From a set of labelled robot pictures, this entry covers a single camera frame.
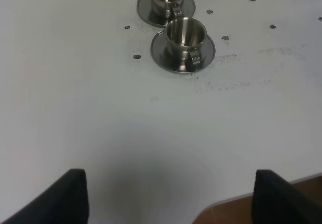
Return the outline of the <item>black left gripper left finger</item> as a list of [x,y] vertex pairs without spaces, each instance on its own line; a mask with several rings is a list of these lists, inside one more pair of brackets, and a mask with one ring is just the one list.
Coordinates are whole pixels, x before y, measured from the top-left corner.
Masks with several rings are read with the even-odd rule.
[[85,170],[70,169],[4,223],[87,223],[88,219]]

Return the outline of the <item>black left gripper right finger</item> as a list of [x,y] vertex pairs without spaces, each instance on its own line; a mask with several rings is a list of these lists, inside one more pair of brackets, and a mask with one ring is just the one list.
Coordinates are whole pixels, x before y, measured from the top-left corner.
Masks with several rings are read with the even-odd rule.
[[257,170],[253,223],[321,223],[321,206],[271,170]]

